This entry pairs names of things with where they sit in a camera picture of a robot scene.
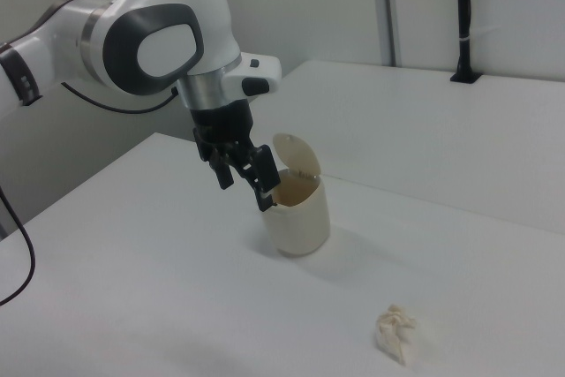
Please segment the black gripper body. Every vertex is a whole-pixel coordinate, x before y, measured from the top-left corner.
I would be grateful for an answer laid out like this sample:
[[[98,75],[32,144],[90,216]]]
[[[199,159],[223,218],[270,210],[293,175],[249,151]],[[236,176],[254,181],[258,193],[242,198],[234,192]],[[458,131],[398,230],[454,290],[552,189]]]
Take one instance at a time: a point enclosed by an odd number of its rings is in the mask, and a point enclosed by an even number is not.
[[[252,112],[247,100],[234,101],[216,109],[191,109],[193,135],[200,158],[208,162],[219,155],[246,159],[254,145],[251,142]]]

